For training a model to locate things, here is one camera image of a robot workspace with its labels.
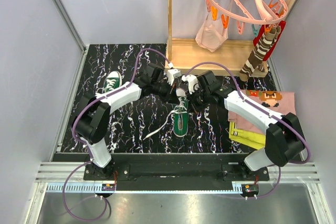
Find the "white lace of sneaker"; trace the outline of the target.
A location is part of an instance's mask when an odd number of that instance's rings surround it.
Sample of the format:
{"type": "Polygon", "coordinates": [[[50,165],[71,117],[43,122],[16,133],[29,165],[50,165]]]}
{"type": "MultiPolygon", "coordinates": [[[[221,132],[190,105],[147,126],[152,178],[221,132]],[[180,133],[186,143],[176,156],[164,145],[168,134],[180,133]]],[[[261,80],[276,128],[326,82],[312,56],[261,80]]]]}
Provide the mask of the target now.
{"type": "Polygon", "coordinates": [[[169,114],[168,114],[168,116],[166,117],[166,120],[165,120],[165,122],[163,123],[163,125],[161,125],[161,126],[160,126],[158,129],[156,129],[155,131],[149,133],[149,134],[145,137],[145,139],[151,137],[152,135],[154,135],[154,134],[158,133],[160,130],[162,130],[162,129],[166,126],[166,124],[168,123],[168,120],[169,120],[170,116],[173,116],[173,128],[174,128],[174,109],[173,109],[172,111],[169,112],[169,114]]]}

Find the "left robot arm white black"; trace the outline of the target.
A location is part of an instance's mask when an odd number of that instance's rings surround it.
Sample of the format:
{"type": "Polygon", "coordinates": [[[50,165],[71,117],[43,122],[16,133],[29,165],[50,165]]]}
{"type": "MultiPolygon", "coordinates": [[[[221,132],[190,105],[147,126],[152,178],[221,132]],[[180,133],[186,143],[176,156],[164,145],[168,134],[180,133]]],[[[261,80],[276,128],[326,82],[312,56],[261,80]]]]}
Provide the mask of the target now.
{"type": "Polygon", "coordinates": [[[82,97],[79,113],[72,125],[72,134],[87,145],[90,161],[96,165],[95,174],[99,178],[107,180],[113,175],[112,157],[104,141],[110,115],[151,94],[158,95],[164,101],[176,102],[174,81],[180,76],[181,71],[176,68],[165,71],[149,64],[131,82],[94,97],[82,97]]]}

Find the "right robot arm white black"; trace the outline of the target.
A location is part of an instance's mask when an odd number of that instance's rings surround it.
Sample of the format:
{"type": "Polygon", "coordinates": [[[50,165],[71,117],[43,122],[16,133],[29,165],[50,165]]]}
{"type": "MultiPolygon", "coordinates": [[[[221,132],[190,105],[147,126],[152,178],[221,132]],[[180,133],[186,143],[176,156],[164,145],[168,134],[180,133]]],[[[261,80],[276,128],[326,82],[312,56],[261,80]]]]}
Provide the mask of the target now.
{"type": "Polygon", "coordinates": [[[182,81],[188,85],[187,97],[195,111],[208,104],[221,106],[243,117],[265,135],[265,146],[251,152],[238,167],[242,179],[252,179],[259,169],[266,166],[283,167],[294,163],[294,158],[307,148],[300,121],[295,114],[281,114],[258,104],[237,87],[223,85],[212,71],[199,76],[184,75],[182,81]]]}

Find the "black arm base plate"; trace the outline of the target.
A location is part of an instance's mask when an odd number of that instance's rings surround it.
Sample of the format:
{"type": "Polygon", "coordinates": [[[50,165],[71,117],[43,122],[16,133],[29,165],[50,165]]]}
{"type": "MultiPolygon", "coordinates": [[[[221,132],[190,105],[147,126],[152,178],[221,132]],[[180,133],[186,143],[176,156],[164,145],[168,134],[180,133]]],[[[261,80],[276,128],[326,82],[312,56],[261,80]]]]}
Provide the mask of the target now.
{"type": "Polygon", "coordinates": [[[270,176],[267,168],[256,172],[245,172],[237,163],[116,163],[104,176],[92,165],[87,165],[84,180],[127,181],[139,177],[210,177],[223,181],[267,182],[270,176]]]}

